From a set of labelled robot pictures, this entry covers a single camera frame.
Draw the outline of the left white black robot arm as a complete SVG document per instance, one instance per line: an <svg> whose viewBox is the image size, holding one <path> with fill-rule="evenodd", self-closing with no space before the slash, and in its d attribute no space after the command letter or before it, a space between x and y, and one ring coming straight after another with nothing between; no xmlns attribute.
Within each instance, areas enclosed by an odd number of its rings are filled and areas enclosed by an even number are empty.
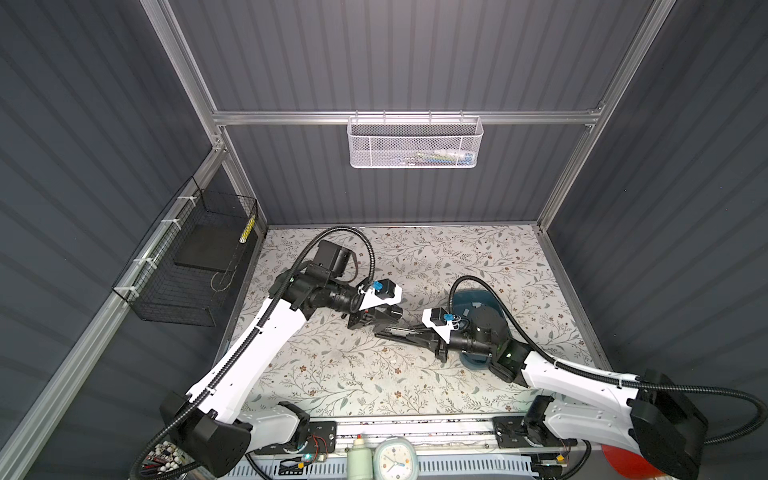
<svg viewBox="0 0 768 480"><path fill-rule="evenodd" d="M368 273L356 286L341 281L348 249L328 241L335 233L358 237L369 257ZM163 426L132 463L132 479L174 479L204 468L215 476L230 472L247 453L301 437L301 412L279 405L266 419L243 420L252 388L283 345L322 308L361 317L391 307L402 289L375 279L371 241L359 229L334 226L317 234L269 290L259 313L232 347L186 393L169 393L161 404Z"/></svg>

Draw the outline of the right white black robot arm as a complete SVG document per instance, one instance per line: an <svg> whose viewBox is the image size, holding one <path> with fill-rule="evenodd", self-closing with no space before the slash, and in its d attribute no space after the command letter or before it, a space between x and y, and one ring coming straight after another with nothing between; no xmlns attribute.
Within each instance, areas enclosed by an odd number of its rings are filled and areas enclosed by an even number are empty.
<svg viewBox="0 0 768 480"><path fill-rule="evenodd" d="M507 383L540 390L522 422L532 442L579 439L639 455L677 479L695 479L704 447L745 437L767 420L767 405L743 391L679 385L654 370L643 375L581 366L538 345L515 320L495 291L494 303L465 310L451 287L445 308L427 309L411 340L445 361L451 350L484 357L487 368ZM707 417L691 395L734 398L756 413L746 424L711 436Z"/></svg>

